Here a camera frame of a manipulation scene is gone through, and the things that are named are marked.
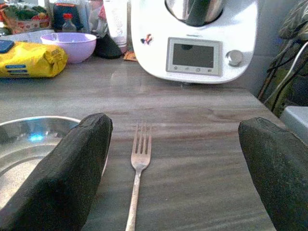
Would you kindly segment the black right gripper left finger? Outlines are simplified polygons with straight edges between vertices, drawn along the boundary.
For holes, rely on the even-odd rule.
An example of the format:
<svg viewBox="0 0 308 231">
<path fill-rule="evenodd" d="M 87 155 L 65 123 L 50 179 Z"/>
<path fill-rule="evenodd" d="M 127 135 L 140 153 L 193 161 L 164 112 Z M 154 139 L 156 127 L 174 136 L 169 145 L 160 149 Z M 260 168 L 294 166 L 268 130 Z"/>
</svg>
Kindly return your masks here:
<svg viewBox="0 0 308 231">
<path fill-rule="evenodd" d="M 103 113 L 73 127 L 1 209 L 1 230 L 81 230 L 101 181 L 112 131 L 112 120 Z"/>
</svg>

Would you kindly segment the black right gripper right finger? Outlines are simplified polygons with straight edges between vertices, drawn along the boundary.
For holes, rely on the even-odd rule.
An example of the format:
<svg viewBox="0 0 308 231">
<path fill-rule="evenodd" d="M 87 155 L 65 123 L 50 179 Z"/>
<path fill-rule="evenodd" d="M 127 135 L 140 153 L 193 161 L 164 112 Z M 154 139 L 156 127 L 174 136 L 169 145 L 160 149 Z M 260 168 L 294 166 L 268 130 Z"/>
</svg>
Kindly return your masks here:
<svg viewBox="0 0 308 231">
<path fill-rule="evenodd" d="M 278 231 L 308 229 L 308 146 L 261 117 L 244 120 L 239 141 L 253 184 Z"/>
</svg>

